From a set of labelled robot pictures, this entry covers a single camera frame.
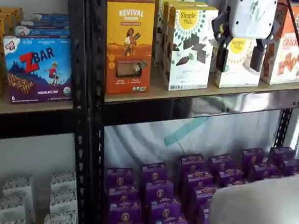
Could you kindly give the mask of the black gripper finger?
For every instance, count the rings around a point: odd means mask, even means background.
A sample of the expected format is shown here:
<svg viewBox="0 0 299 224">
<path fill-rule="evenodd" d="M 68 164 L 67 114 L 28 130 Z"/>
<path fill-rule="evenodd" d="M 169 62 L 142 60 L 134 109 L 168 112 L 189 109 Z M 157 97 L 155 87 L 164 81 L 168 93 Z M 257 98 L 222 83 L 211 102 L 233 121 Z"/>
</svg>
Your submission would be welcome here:
<svg viewBox="0 0 299 224">
<path fill-rule="evenodd" d="M 261 71 L 266 49 L 273 39 L 273 32 L 274 27 L 271 28 L 271 32 L 269 33 L 268 37 L 263 39 L 256 39 L 257 45 L 253 48 L 250 67 L 257 72 Z"/>
<path fill-rule="evenodd" d="M 216 59 L 216 68 L 220 72 L 225 72 L 226 61 L 228 57 L 228 45 L 232 40 L 229 29 L 230 7 L 227 6 L 224 12 L 212 20 L 212 29 L 216 42 L 218 43 L 218 53 Z"/>
</svg>

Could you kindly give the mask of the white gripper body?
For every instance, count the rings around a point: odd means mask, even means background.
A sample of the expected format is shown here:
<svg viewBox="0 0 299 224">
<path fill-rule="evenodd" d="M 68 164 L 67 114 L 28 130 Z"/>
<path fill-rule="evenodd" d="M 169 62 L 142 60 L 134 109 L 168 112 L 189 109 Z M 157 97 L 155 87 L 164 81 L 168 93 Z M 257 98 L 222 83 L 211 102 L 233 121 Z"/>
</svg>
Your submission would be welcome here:
<svg viewBox="0 0 299 224">
<path fill-rule="evenodd" d="M 277 0 L 228 0 L 227 6 L 233 38 L 264 39 L 269 36 Z"/>
</svg>

